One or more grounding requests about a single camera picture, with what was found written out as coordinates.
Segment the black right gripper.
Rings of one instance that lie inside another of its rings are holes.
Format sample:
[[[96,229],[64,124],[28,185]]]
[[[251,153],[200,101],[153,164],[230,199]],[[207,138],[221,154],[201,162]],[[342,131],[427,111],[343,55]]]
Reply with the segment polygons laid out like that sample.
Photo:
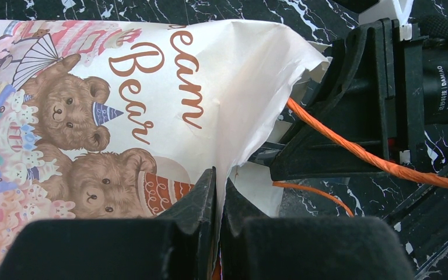
[[[397,20],[353,29],[304,109],[343,138],[390,162],[430,170],[425,128],[448,124],[448,19],[420,17],[403,38]]]

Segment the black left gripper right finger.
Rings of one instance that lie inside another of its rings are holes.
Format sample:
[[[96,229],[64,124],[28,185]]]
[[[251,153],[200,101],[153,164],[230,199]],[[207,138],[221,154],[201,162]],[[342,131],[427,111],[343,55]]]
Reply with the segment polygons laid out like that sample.
[[[270,218],[226,185],[224,279],[413,279],[396,233],[374,217]]]

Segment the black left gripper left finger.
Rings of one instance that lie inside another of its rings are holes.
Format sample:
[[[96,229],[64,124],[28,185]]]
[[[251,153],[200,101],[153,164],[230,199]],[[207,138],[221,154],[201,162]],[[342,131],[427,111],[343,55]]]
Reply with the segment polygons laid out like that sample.
[[[216,171],[155,218],[50,219],[24,227],[0,279],[211,279]]]

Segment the printed white paper bag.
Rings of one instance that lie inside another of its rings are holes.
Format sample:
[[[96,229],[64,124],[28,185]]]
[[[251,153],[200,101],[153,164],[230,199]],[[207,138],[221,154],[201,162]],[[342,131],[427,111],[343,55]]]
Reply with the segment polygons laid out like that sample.
[[[401,179],[448,177],[375,156],[308,113],[331,45],[284,24],[0,20],[0,265],[32,222],[155,218],[216,171],[215,254],[226,185],[270,218],[293,180],[250,161],[294,114]]]

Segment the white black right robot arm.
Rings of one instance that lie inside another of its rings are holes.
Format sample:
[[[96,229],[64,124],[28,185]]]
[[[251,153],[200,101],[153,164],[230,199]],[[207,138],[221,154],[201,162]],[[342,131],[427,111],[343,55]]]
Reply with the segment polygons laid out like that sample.
[[[448,177],[448,20],[379,19],[328,47],[332,63],[301,106],[384,160]],[[448,275],[448,189],[399,179],[337,145],[294,114],[285,135],[250,157],[275,181],[309,179],[352,197],[358,215],[395,228],[418,278]]]

